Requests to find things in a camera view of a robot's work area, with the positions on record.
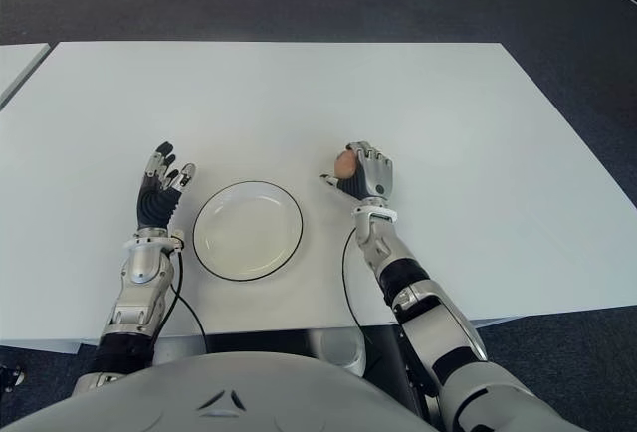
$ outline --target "white plate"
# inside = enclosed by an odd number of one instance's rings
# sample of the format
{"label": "white plate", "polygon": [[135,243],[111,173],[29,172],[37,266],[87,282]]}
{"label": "white plate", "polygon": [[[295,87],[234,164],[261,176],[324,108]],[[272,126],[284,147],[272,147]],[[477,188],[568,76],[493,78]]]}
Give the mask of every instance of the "white plate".
{"label": "white plate", "polygon": [[195,221],[195,253],[210,273],[232,281],[263,278],[295,253],[303,217],[286,190],[246,181],[216,193]]}

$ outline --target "black cable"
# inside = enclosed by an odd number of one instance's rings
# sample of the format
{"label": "black cable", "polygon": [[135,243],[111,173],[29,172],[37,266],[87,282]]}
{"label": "black cable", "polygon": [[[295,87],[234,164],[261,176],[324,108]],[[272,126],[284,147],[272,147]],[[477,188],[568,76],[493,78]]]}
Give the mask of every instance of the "black cable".
{"label": "black cable", "polygon": [[159,327],[157,328],[155,335],[152,337],[153,346],[155,346],[155,343],[157,342],[157,339],[161,334],[161,330],[166,325],[166,322],[170,318],[170,315],[172,315],[172,310],[175,309],[175,305],[177,304],[179,296],[181,295],[181,287],[183,286],[183,258],[181,257],[181,251],[177,252],[177,258],[179,259],[179,281],[177,282],[177,290],[175,291],[175,297],[173,298],[172,303],[170,303],[170,308],[168,308],[167,313],[164,315],[161,323],[159,323]]}
{"label": "black cable", "polygon": [[351,241],[351,237],[354,235],[355,231],[356,231],[356,229],[354,228],[353,230],[351,230],[349,232],[349,236],[347,236],[347,240],[345,241],[345,246],[342,249],[342,258],[340,260],[340,272],[341,272],[341,275],[342,275],[342,288],[343,288],[343,290],[345,292],[345,300],[347,301],[347,307],[349,308],[349,313],[351,314],[351,317],[354,319],[354,322],[356,323],[356,326],[358,327],[358,330],[360,330],[360,333],[367,340],[367,342],[369,342],[369,344],[374,349],[376,349],[376,351],[378,352],[379,357],[372,363],[372,366],[375,366],[378,363],[378,361],[382,358],[382,353],[381,353],[380,349],[378,347],[376,347],[376,344],[374,344],[373,341],[369,338],[369,336],[367,334],[365,334],[365,331],[362,330],[362,326],[358,322],[358,318],[356,317],[356,314],[354,313],[354,309],[351,307],[351,302],[349,301],[349,294],[347,293],[347,282],[345,281],[345,255],[347,253],[347,247],[349,246],[349,242]]}
{"label": "black cable", "polygon": [[185,306],[186,308],[188,308],[188,310],[192,313],[192,316],[195,318],[195,321],[197,322],[197,325],[199,326],[199,330],[201,331],[201,337],[203,338],[203,343],[204,346],[206,348],[206,354],[210,354],[212,351],[210,350],[210,347],[208,346],[208,336],[206,335],[206,331],[203,328],[203,324],[201,323],[201,320],[199,319],[199,316],[197,316],[197,314],[195,313],[195,310],[190,306],[190,304],[184,299],[183,296],[181,296],[179,293],[177,293],[175,291],[175,289],[173,288],[172,285],[170,285],[170,289],[172,290],[172,292],[175,294],[175,296],[177,298],[179,298],[179,300],[183,303],[183,306]]}

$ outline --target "dark carpet floor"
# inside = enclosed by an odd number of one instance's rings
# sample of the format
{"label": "dark carpet floor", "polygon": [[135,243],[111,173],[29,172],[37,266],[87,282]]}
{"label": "dark carpet floor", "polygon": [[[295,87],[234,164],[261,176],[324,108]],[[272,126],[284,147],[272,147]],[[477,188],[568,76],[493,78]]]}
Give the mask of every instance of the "dark carpet floor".
{"label": "dark carpet floor", "polygon": [[[628,0],[0,0],[0,44],[138,39],[500,42],[637,201]],[[527,318],[483,337],[493,360],[566,418],[637,430],[636,321],[636,308]],[[0,362],[29,369],[3,399],[3,421],[66,397],[90,353],[0,348]]]}

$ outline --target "white table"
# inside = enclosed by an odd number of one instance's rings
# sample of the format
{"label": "white table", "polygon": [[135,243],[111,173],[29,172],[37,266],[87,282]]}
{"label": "white table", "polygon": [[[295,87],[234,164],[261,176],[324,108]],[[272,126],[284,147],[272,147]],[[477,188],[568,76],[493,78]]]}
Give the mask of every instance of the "white table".
{"label": "white table", "polygon": [[0,107],[49,49],[48,44],[0,46]]}
{"label": "white table", "polygon": [[[340,270],[351,203],[318,176],[350,140],[395,162],[397,229],[472,320],[637,303],[634,206],[496,44],[61,44],[0,113],[0,338],[95,339],[148,155],[198,166],[173,226],[240,180],[279,184],[305,219],[276,274],[208,274],[184,296],[209,332],[352,325]],[[354,249],[362,324],[388,324]],[[167,334],[192,335],[178,306]]]}

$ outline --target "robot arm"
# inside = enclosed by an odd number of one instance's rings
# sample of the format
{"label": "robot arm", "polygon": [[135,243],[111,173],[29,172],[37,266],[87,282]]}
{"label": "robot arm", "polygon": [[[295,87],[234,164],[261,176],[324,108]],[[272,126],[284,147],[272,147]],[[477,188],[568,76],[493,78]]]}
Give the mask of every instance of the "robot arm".
{"label": "robot arm", "polygon": [[445,429],[581,431],[505,369],[488,362],[471,323],[398,238],[397,215],[387,206],[391,161],[363,141],[347,146],[336,163],[336,175],[348,161],[354,166],[345,166],[347,178],[323,178],[360,200],[353,210],[356,241],[402,327],[401,348],[410,370],[437,402]]}
{"label": "robot arm", "polygon": [[128,260],[121,270],[121,291],[112,309],[96,358],[88,374],[78,380],[74,394],[113,382],[148,367],[164,318],[165,294],[174,276],[170,261],[183,239],[168,235],[168,222],[195,166],[167,169],[175,160],[172,145],[164,142],[151,155],[137,198],[137,231],[124,247]]}

